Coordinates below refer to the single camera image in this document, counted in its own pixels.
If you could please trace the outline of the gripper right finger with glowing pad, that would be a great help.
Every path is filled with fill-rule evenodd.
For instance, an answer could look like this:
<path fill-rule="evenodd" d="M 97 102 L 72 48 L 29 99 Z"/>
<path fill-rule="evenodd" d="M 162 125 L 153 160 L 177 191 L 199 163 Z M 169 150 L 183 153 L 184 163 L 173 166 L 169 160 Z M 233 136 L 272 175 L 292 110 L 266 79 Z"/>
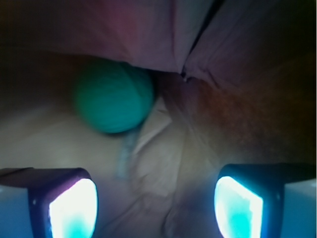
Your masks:
<path fill-rule="evenodd" d="M 228 164 L 218 175 L 214 212 L 224 238 L 315 238 L 316 166 Z"/>

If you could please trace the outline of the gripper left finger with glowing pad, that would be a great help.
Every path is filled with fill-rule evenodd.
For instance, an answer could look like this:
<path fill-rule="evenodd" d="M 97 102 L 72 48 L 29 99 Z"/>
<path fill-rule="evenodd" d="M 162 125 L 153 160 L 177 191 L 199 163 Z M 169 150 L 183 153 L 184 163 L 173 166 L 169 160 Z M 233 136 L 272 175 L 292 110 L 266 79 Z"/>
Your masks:
<path fill-rule="evenodd" d="M 91 238 L 98 190 L 83 168 L 0 171 L 2 238 Z"/>

